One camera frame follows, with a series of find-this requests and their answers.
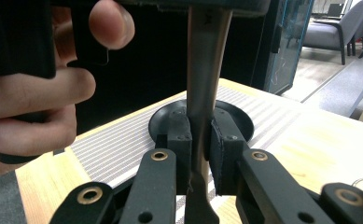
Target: metal rod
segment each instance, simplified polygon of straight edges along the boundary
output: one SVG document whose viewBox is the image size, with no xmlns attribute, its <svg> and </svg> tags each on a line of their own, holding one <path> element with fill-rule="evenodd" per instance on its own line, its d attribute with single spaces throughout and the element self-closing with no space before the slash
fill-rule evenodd
<svg viewBox="0 0 363 224">
<path fill-rule="evenodd" d="M 186 223 L 219 222 L 207 199 L 207 158 L 216 89 L 231 15 L 231 10 L 221 7 L 189 7 L 187 116 L 192 133 L 192 174 Z"/>
</svg>

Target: finger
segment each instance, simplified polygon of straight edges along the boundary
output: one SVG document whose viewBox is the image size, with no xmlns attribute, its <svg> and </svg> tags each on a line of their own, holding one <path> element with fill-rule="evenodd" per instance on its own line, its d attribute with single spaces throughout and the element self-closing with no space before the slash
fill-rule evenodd
<svg viewBox="0 0 363 224">
<path fill-rule="evenodd" d="M 52 7 L 52 24 L 56 27 L 71 20 L 69 7 Z"/>
<path fill-rule="evenodd" d="M 0 119 L 0 153 L 34 156 L 71 145 L 77 134 L 74 105 L 50 110 L 44 123 Z"/>
<path fill-rule="evenodd" d="M 112 0 L 101 0 L 91 10 L 89 27 L 93 36 L 110 49 L 125 47 L 134 36 L 129 12 Z"/>
<path fill-rule="evenodd" d="M 73 105 L 89 99 L 94 78 L 85 69 L 58 69 L 44 79 L 23 74 L 0 77 L 0 118 Z"/>
</svg>

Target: floor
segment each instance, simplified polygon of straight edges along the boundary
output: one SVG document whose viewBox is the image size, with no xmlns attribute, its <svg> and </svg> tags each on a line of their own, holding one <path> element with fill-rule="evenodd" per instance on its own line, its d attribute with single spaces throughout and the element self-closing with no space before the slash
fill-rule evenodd
<svg viewBox="0 0 363 224">
<path fill-rule="evenodd" d="M 358 60 L 358 55 L 362 50 L 362 45 L 357 43 L 356 56 L 346 56 L 346 65 L 342 65 L 341 55 L 338 51 L 303 48 L 293 87 L 283 93 L 282 96 L 303 103 L 348 64 Z M 352 114 L 351 119 L 359 119 L 362 110 L 363 99 Z"/>
</svg>

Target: brass grommet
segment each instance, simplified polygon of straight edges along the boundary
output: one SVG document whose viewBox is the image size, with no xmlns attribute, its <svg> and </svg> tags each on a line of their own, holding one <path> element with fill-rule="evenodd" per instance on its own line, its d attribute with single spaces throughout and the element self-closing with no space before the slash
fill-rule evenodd
<svg viewBox="0 0 363 224">
<path fill-rule="evenodd" d="M 363 199 L 361 196 L 349 189 L 336 189 L 335 195 L 344 203 L 348 203 L 353 206 L 363 205 Z"/>
<path fill-rule="evenodd" d="M 256 161 L 266 161 L 268 159 L 268 155 L 260 151 L 253 151 L 251 156 Z"/>
<path fill-rule="evenodd" d="M 99 201 L 103 196 L 103 191 L 99 187 L 88 187 L 83 189 L 77 196 L 80 204 L 91 204 Z"/>
<path fill-rule="evenodd" d="M 156 151 L 151 154 L 151 159 L 154 161 L 164 161 L 169 157 L 164 151 Z"/>
</svg>

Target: black device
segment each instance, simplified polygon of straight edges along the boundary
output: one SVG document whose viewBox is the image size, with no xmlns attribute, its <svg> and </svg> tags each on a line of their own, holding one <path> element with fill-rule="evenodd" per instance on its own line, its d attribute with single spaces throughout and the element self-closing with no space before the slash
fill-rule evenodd
<svg viewBox="0 0 363 224">
<path fill-rule="evenodd" d="M 51 78 L 55 75 L 53 41 L 51 32 L 50 6 L 70 7 L 74 27 L 77 58 L 79 61 L 106 64 L 108 50 L 101 46 L 89 30 L 89 14 L 97 0 L 34 0 L 18 2 L 0 0 L 0 76 L 24 73 L 36 77 Z M 187 0 L 150 1 L 123 0 L 129 5 L 160 5 L 161 8 L 186 10 Z M 241 11 L 245 16 L 262 15 L 267 9 L 267 2 L 249 1 L 207 1 L 196 0 L 193 4 L 213 7 L 231 7 Z M 29 122 L 42 122 L 39 112 L 19 117 Z M 22 163 L 37 156 L 20 157 L 0 154 L 4 163 Z"/>
<path fill-rule="evenodd" d="M 81 42 L 76 40 L 77 49 L 78 43 L 91 40 L 87 37 L 89 34 L 85 33 L 88 31 L 85 25 L 88 19 L 87 12 L 95 2 L 51 2 L 56 6 L 71 8 L 77 30 L 75 38 L 83 35 Z M 216 103 L 216 87 L 232 13 L 250 17 L 264 15 L 270 1 L 142 0 L 121 3 L 188 8 L 187 101 L 176 105 L 175 108 L 170 105 L 171 109 L 166 106 L 161 110 L 164 110 L 164 113 L 160 112 L 153 117 L 150 126 L 157 128 L 152 128 L 151 135 L 156 140 L 157 149 L 144 156 L 141 169 L 134 180 L 116 188 L 115 192 L 101 183 L 81 186 L 71 192 L 52 222 L 64 223 L 65 217 L 76 217 L 79 219 L 67 219 L 66 222 L 118 223 L 120 220 L 122 223 L 124 218 L 123 223 L 171 223 L 174 221 L 172 202 L 176 193 L 179 193 L 187 194 L 186 223 L 218 223 L 218 217 L 207 201 L 207 172 L 210 161 L 216 193 L 238 195 L 242 220 L 247 220 L 245 217 L 248 217 L 248 221 L 257 223 L 262 220 L 331 223 L 332 220 L 308 193 L 295 187 L 295 181 L 272 155 L 258 149 L 250 150 L 246 146 L 251 127 L 245 128 L 240 125 L 250 123 L 249 117 L 231 105 L 221 106 L 221 103 Z M 77 57 L 85 58 L 84 52 L 86 51 L 78 49 Z M 88 55 L 86 58 L 93 59 L 96 63 L 105 63 L 106 49 L 98 48 L 95 52 L 98 53 L 97 57 Z M 0 75 L 20 71 L 16 69 Z M 35 72 L 28 74 L 42 76 Z M 284 184 L 285 192 L 276 191 L 273 185 L 277 184 Z M 335 192 L 335 200 L 363 201 L 363 194 L 355 193 L 354 189 L 350 190 L 344 186 L 335 187 L 335 191 L 336 189 L 341 189 L 341 192 L 340 196 Z M 160 194 L 161 200 L 152 197 L 155 193 Z M 292 203 L 283 206 L 283 202 L 287 200 Z M 340 211 L 335 217 L 346 217 L 345 220 L 348 220 L 347 215 L 352 214 L 352 210 L 356 210 L 354 206 L 349 209 L 332 208 L 324 210 Z M 77 212 L 77 215 L 73 215 L 71 211 Z"/>
</svg>

